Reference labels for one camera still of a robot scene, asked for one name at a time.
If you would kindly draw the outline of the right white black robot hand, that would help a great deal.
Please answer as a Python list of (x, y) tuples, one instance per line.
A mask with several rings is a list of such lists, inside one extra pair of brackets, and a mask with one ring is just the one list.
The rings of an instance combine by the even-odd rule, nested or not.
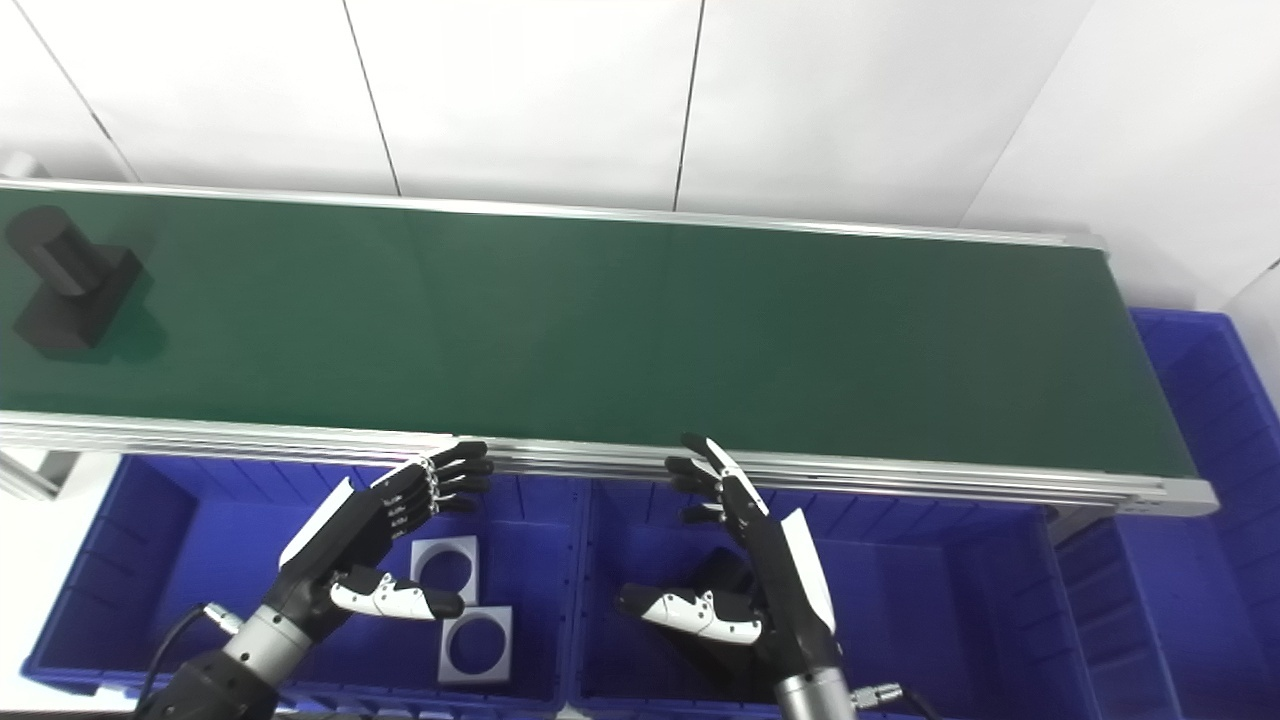
[(803, 511), (768, 507), (742, 466), (716, 441), (685, 433), (686, 456), (664, 468), (673, 488), (703, 501), (687, 524), (722, 527), (750, 562), (756, 593), (625, 584), (616, 607), (632, 618), (719, 644), (750, 647), (774, 684), (818, 682), (842, 666), (829, 587)]

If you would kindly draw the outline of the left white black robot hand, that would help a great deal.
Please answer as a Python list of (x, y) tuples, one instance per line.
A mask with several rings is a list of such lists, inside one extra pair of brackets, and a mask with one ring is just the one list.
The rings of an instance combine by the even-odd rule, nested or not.
[(472, 512), (493, 461), (481, 441), (453, 439), (412, 456), (358, 489), (344, 479), (282, 552), (262, 600), (268, 620), (289, 623), (315, 644), (352, 615), (435, 621), (460, 618), (456, 592), (398, 578), (379, 565), (402, 537), (444, 512)]

